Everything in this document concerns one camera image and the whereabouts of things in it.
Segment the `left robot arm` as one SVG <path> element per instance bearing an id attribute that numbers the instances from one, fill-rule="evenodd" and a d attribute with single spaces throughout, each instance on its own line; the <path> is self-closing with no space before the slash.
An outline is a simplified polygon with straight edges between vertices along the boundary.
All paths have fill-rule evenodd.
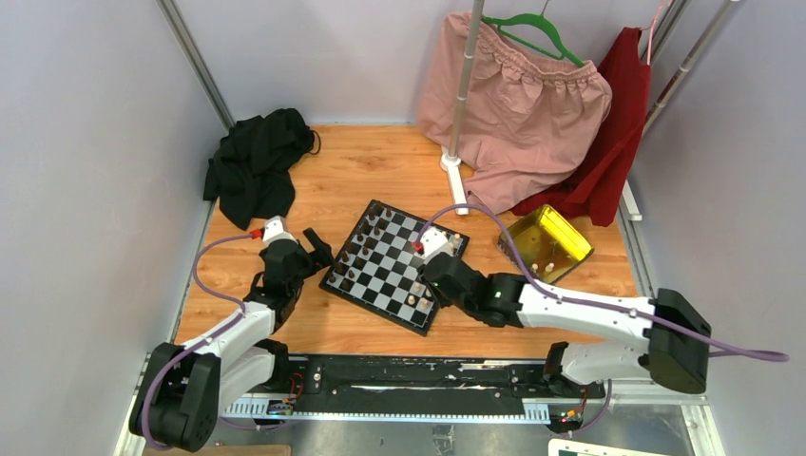
<path id="1" fill-rule="evenodd" d="M 305 280 L 334 263 L 331 246 L 314 229 L 303 234 L 311 251 L 282 217 L 248 233 L 263 243 L 263 270 L 222 322 L 182 345 L 164 342 L 152 351 L 129 415 L 132 434 L 156 450 L 195 452 L 221 413 L 248 390 L 261 385 L 279 392 L 289 385 L 288 348 L 270 336 L 289 319 Z"/>

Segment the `black white chessboard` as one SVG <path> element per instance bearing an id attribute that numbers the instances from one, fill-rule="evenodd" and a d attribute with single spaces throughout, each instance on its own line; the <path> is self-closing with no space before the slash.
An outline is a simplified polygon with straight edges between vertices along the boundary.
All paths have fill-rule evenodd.
<path id="1" fill-rule="evenodd" d="M 368 221 L 371 211 L 377 215 L 375 221 Z M 413 242 L 424 223 L 420 217 L 371 200 L 335 255 L 334 265 L 320 280 L 319 288 L 414 333 L 426 335 L 439 305 L 418 281 L 418 267 L 423 259 L 414 250 Z M 363 244 L 356 242 L 359 234 L 366 237 Z M 352 257 L 349 264 L 341 261 L 344 253 Z M 330 273 L 336 274 L 335 283 L 327 282 Z M 421 284 L 416 294 L 412 292 L 414 282 Z M 409 295 L 416 298 L 414 306 L 407 304 Z M 427 312 L 418 309 L 421 299 L 431 302 Z"/>

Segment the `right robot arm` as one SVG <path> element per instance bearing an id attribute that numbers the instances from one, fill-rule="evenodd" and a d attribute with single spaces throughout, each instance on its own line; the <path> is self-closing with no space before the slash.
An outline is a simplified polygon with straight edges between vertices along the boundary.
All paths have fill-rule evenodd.
<path id="1" fill-rule="evenodd" d="M 558 328 L 600 337 L 597 344 L 550 346 L 543 383 L 555 396 L 608 379 L 650 379 L 680 393 L 707 385 L 710 325 L 678 292 L 618 298 L 541 284 L 524 275 L 483 275 L 462 259 L 438 254 L 419 278 L 439 304 L 454 305 L 492 327 Z"/>

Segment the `yellow metal tray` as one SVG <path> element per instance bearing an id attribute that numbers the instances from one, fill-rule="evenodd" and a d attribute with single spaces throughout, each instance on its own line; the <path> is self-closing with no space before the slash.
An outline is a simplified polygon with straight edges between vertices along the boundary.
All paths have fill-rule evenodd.
<path id="1" fill-rule="evenodd" d="M 499 251 L 512 263 L 520 258 L 535 279 L 554 284 L 585 262 L 593 245 L 556 209 L 544 204 L 510 225 L 497 239 Z"/>

